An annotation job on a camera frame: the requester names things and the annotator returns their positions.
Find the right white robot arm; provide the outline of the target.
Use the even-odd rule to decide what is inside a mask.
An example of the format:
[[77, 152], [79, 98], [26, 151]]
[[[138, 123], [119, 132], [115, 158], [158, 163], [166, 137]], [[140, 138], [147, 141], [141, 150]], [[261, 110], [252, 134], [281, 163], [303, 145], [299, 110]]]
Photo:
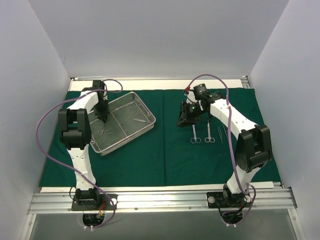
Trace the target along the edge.
[[177, 127], [193, 127], [203, 114], [227, 127], [233, 173], [224, 184], [222, 200], [232, 207], [240, 201], [240, 194], [249, 193], [253, 177], [273, 157], [270, 129], [249, 120], [220, 92], [185, 90], [184, 95], [186, 100], [180, 104]]

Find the steel tweezers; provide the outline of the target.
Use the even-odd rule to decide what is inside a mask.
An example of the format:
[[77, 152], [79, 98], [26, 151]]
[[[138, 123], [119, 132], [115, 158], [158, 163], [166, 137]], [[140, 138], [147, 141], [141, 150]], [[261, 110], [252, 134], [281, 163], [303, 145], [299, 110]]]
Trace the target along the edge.
[[218, 131], [218, 135], [219, 135], [219, 138], [220, 138], [220, 142], [221, 142], [221, 144], [223, 144], [223, 137], [222, 137], [222, 131], [221, 131], [221, 127], [220, 126], [217, 127], [217, 131]]
[[222, 127], [223, 127], [223, 130], [224, 130], [225, 136], [226, 136], [226, 138], [228, 140], [229, 139], [229, 137], [228, 137], [228, 128], [224, 124], [222, 125]]

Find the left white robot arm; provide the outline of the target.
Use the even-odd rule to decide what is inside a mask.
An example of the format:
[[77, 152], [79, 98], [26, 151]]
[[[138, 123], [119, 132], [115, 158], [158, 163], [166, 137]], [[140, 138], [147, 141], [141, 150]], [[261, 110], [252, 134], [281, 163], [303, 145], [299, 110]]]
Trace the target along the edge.
[[91, 87], [84, 88], [81, 98], [68, 108], [58, 111], [60, 141], [69, 153], [73, 167], [76, 169], [75, 202], [84, 204], [88, 209], [95, 210], [100, 206], [101, 196], [95, 187], [89, 144], [92, 138], [89, 115], [105, 123], [109, 115], [107, 86], [101, 80], [94, 80]]

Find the steel needle holder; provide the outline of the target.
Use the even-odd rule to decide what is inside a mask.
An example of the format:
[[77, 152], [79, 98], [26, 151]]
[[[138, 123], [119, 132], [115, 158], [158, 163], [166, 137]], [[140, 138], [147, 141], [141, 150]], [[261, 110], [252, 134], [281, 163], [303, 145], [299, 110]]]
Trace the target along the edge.
[[195, 125], [193, 124], [192, 125], [192, 132], [193, 132], [193, 137], [190, 139], [190, 142], [192, 144], [199, 144], [201, 143], [201, 138], [197, 136], [197, 133], [196, 133], [196, 128], [195, 128]]

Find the wire mesh instrument tray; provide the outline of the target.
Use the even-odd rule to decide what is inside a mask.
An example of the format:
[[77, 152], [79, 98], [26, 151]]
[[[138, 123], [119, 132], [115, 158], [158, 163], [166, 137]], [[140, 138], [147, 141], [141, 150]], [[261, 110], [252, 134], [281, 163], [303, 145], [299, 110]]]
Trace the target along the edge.
[[[108, 106], [109, 115], [106, 122], [97, 119], [93, 111], [88, 114], [91, 129], [90, 145], [94, 152], [101, 156], [143, 135], [155, 125], [156, 117], [133, 91], [112, 100]], [[151, 123], [138, 122], [134, 119], [148, 120]], [[99, 135], [103, 124], [107, 124], [110, 132]]]

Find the steel surgical scissors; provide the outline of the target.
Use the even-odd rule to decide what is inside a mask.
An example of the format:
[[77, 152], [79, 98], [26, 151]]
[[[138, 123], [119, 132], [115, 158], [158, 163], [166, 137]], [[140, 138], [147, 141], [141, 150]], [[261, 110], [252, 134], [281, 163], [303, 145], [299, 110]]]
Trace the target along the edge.
[[215, 143], [215, 138], [211, 136], [210, 123], [207, 123], [207, 137], [204, 138], [205, 143]]

